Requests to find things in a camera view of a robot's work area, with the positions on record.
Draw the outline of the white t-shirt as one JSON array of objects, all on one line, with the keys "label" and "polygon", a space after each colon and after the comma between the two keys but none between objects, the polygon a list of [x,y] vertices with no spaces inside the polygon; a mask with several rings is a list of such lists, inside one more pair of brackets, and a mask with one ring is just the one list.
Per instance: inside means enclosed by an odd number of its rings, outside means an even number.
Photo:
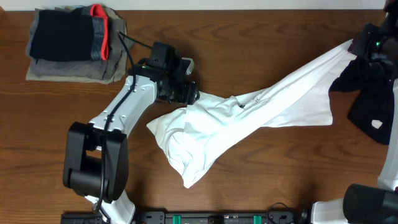
[{"label": "white t-shirt", "polygon": [[276,84],[222,98],[201,93],[193,105],[147,124],[170,165],[190,188],[225,151],[261,127],[328,126],[329,89],[355,55],[346,41]]}]

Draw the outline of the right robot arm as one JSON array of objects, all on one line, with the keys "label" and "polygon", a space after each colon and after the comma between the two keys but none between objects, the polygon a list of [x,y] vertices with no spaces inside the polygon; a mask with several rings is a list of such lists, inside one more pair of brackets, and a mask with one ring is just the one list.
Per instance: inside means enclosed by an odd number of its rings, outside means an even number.
[{"label": "right robot arm", "polygon": [[366,24],[349,52],[356,59],[335,91],[361,93],[349,119],[388,152],[376,187],[351,184],[343,198],[315,202],[302,212],[299,223],[397,223],[397,1],[386,1],[381,26]]}]

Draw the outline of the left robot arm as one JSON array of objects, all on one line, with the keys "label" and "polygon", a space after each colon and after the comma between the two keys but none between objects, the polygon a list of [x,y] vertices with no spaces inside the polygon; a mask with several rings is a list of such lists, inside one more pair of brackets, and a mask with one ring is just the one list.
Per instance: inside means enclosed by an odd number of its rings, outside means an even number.
[{"label": "left robot arm", "polygon": [[62,223],[133,223],[135,205],[125,191],[129,176],[128,137],[156,100],[192,105],[194,69],[169,44],[154,42],[150,56],[132,63],[115,99],[89,123],[75,122],[67,134],[63,184],[93,204],[91,213],[66,213]]}]

